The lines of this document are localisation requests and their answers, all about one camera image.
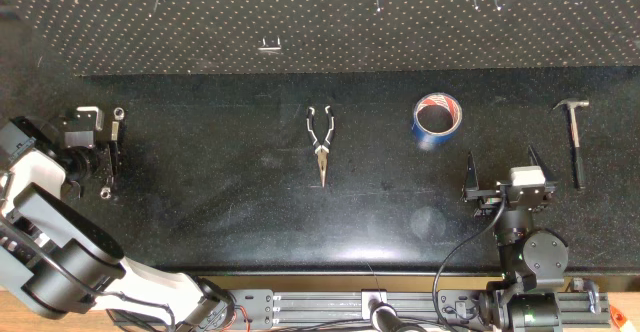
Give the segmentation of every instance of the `tape roll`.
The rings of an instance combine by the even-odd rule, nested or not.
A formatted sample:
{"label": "tape roll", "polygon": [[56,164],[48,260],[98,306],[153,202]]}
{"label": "tape roll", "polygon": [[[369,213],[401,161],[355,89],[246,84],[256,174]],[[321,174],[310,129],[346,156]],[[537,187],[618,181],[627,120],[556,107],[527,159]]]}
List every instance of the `tape roll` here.
{"label": "tape roll", "polygon": [[[440,106],[446,109],[451,115],[453,125],[451,128],[444,132],[433,132],[426,129],[420,124],[418,120],[418,113],[427,106]],[[462,122],[462,108],[455,98],[449,96],[446,93],[432,93],[425,96],[416,104],[413,109],[413,126],[411,130],[418,139],[418,147],[425,150],[430,150],[436,145],[439,145],[453,136],[460,123]]]}

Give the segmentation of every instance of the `hammer head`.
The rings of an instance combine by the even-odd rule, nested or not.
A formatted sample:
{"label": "hammer head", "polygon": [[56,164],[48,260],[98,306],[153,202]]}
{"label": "hammer head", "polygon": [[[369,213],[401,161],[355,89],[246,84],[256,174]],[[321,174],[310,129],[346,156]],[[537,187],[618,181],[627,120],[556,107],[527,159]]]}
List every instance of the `hammer head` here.
{"label": "hammer head", "polygon": [[558,104],[553,107],[553,109],[556,109],[559,106],[562,105],[567,105],[568,109],[574,109],[576,107],[588,107],[589,106],[589,100],[579,100],[577,98],[567,98],[567,99],[563,99],[562,101],[558,102]]}

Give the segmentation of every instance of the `black tabletop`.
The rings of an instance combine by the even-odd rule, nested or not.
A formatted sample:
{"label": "black tabletop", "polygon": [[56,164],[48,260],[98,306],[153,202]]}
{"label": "black tabletop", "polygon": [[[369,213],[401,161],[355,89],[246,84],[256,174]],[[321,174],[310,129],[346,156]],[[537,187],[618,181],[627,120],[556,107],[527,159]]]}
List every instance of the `black tabletop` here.
{"label": "black tabletop", "polygon": [[[73,206],[126,254],[198,273],[433,273],[489,222],[461,201],[473,151],[481,187],[528,165],[532,144],[559,178],[535,216],[570,245],[570,272],[640,270],[640,69],[138,76],[86,79],[92,104],[127,111],[125,162],[111,201],[90,186]],[[456,135],[425,152],[415,103],[454,96]],[[567,97],[577,111],[587,189],[573,188]],[[330,104],[336,134],[320,186],[308,106]],[[318,131],[326,121],[317,119]],[[499,270],[492,236],[463,249],[456,273]]]}

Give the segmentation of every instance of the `hammer handle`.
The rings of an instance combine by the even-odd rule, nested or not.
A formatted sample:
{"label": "hammer handle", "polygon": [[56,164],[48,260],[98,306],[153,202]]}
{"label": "hammer handle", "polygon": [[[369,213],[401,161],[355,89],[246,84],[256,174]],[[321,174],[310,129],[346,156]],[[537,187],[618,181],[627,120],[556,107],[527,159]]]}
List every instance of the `hammer handle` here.
{"label": "hammer handle", "polygon": [[584,167],[582,166],[582,156],[580,155],[580,147],[573,149],[573,167],[576,174],[576,188],[584,190],[587,186],[584,178]]}

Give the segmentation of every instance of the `pliers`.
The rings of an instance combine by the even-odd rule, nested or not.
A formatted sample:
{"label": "pliers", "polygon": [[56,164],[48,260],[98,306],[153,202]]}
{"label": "pliers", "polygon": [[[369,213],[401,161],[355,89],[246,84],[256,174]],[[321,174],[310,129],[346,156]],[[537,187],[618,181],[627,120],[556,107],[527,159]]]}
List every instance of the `pliers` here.
{"label": "pliers", "polygon": [[331,112],[331,106],[325,107],[324,111],[327,113],[327,118],[329,119],[329,129],[327,131],[327,136],[324,138],[322,144],[320,144],[318,137],[316,137],[316,134],[313,131],[313,115],[315,115],[316,110],[313,107],[309,107],[307,110],[307,131],[309,132],[309,139],[311,139],[311,143],[313,144],[314,152],[318,155],[318,167],[320,168],[322,188],[324,188],[324,184],[327,179],[327,154],[329,154],[329,146],[331,145],[331,140],[333,140],[333,133],[335,131],[335,123],[333,112]]}

